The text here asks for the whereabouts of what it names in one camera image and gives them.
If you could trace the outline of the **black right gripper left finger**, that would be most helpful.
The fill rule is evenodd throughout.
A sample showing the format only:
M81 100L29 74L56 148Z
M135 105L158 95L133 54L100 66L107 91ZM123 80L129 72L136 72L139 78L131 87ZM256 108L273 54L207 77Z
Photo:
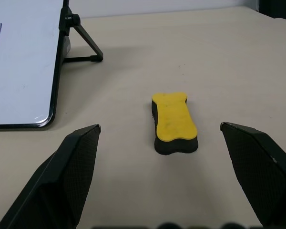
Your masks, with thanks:
M92 182L99 124L67 135L33 173L0 229L76 229Z

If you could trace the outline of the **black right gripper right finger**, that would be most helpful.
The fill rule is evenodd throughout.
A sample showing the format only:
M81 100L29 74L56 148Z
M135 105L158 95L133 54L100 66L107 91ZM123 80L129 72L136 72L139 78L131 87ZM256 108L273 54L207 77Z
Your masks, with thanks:
M220 125L236 178L263 226L286 226L286 153L266 133Z

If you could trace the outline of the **yellow and black whiteboard eraser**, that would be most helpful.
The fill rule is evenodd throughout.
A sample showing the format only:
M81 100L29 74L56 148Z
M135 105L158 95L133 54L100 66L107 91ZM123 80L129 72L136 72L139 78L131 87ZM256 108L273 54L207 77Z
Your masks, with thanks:
M184 92L152 96L155 125L154 148L161 155L193 153L198 149L198 131L187 107Z

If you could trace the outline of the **black-framed whiteboard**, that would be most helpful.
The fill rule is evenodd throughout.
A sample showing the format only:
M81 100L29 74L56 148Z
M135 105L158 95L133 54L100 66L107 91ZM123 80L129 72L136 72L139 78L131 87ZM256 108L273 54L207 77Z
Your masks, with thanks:
M0 0L0 129L41 128L55 117L69 0Z

